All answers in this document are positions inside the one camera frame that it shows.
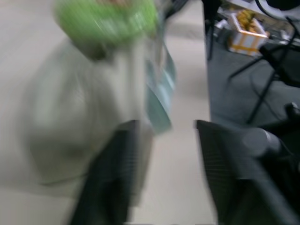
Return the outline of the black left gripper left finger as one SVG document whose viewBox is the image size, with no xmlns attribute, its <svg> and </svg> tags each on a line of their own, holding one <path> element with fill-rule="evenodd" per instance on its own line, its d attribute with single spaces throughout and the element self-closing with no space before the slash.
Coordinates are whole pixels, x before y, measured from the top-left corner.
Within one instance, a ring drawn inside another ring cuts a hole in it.
<svg viewBox="0 0 300 225">
<path fill-rule="evenodd" d="M 90 164 L 72 225 L 123 225 L 135 181 L 139 121 L 121 124 Z"/>
</svg>

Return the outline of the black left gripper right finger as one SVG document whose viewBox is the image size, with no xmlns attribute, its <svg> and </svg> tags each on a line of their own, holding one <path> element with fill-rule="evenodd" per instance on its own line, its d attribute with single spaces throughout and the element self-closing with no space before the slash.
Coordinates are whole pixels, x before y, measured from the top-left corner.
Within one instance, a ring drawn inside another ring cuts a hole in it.
<svg viewBox="0 0 300 225">
<path fill-rule="evenodd" d="M 300 127 L 229 128 L 197 120 L 200 152 L 219 225 L 300 222 Z"/>
</svg>

